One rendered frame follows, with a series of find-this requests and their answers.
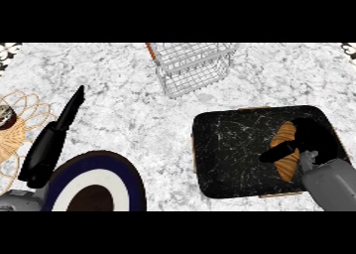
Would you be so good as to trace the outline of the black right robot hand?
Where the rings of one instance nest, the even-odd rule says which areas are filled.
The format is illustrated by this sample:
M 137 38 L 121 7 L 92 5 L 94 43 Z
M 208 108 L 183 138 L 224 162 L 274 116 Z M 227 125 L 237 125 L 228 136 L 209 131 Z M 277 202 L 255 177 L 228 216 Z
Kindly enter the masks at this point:
M 299 162 L 307 152 L 318 153 L 315 165 L 335 159 L 349 161 L 333 130 L 312 118 L 298 117 L 281 123 L 271 136 L 268 149 L 261 154 L 261 162 L 276 163 L 286 159 Z

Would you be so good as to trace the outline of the black marble tray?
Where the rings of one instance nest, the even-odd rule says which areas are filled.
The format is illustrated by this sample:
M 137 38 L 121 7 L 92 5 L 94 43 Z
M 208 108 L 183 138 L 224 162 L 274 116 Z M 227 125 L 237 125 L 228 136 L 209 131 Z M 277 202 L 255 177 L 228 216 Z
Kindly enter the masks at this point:
M 214 111 L 194 119 L 193 143 L 199 185 L 211 198 L 301 192 L 302 171 L 281 179 L 277 167 L 261 161 L 281 124 L 299 117 L 314 119 L 327 129 L 332 123 L 311 105 Z

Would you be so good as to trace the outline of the blue white brown round plate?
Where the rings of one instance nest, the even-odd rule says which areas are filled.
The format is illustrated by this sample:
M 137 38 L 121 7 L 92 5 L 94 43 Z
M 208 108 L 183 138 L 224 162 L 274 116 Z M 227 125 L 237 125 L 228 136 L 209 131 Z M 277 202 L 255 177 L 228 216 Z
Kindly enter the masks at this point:
M 56 170 L 42 211 L 146 211 L 146 188 L 128 159 L 90 151 Z

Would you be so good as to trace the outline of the chocolate cupcake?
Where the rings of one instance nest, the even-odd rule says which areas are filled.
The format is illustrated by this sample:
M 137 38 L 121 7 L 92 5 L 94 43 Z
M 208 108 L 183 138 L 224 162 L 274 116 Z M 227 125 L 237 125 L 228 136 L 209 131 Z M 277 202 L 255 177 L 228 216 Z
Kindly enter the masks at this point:
M 17 114 L 10 105 L 0 105 L 0 130 L 8 129 L 17 122 Z

